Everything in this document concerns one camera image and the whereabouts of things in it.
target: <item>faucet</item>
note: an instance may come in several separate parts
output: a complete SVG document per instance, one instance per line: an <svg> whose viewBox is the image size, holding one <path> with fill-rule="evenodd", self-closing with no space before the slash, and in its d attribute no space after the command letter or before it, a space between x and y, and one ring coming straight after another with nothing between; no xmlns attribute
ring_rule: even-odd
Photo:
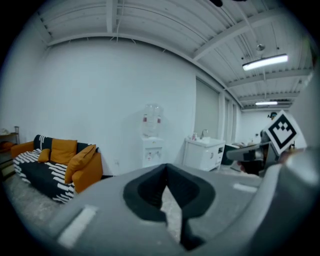
<svg viewBox="0 0 320 256"><path fill-rule="evenodd" d="M206 133L208 133L207 129L203 129L202 133L201 133L201 136L200 136L200 140L202 140L204 138L204 131L206 131Z"/></svg>

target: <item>water cooler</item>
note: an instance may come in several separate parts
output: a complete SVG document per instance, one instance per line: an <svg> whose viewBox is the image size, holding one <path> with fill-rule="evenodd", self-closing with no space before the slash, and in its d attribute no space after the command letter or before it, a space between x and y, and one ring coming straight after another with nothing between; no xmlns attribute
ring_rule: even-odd
<svg viewBox="0 0 320 256"><path fill-rule="evenodd" d="M141 126L142 168L163 164L164 140L159 138L163 109L158 104L147 104Z"/></svg>

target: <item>ceiling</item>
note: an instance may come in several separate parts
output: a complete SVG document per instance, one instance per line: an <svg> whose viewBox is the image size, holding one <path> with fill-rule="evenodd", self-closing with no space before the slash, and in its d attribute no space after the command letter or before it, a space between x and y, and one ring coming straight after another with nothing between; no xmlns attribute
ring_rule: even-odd
<svg viewBox="0 0 320 256"><path fill-rule="evenodd" d="M244 111L260 110L255 102L263 100L287 109L312 69L306 33L277 0L224 0L221 8L209 0L52 0L31 22L47 46L119 37L171 51L216 79ZM242 68L279 54L288 54L288 62Z"/></svg>

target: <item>ceiling light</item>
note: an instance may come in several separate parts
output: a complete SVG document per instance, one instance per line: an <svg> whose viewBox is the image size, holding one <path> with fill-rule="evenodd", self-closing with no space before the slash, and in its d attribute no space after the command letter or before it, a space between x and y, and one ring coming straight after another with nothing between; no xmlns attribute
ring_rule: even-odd
<svg viewBox="0 0 320 256"><path fill-rule="evenodd" d="M266 101L266 102L256 102L255 104L257 106L261 106L261 105L277 105L278 102L277 101Z"/></svg>
<svg viewBox="0 0 320 256"><path fill-rule="evenodd" d="M262 58L259 60L249 62L249 63L243 64L242 67L245 71L247 71L247 70L253 70L256 68L277 64L277 63L282 63L282 62L287 62L287 61L288 61L288 55L281 54L281 55L272 56L269 58Z"/></svg>

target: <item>throw pillow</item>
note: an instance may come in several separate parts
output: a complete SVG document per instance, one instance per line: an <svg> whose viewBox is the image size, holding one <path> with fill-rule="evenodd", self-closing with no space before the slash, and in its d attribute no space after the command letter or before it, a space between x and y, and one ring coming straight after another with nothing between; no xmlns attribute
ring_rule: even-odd
<svg viewBox="0 0 320 256"><path fill-rule="evenodd" d="M43 149L38 157L39 163L46 163L49 161L50 148Z"/></svg>
<svg viewBox="0 0 320 256"><path fill-rule="evenodd" d="M96 152L96 145L87 146L85 149L76 154L66 167L65 175L64 175L64 183L72 182L72 175L78 170L81 170L85 167L94 153Z"/></svg>
<svg viewBox="0 0 320 256"><path fill-rule="evenodd" d="M52 139L51 161L67 165L77 153L77 140Z"/></svg>

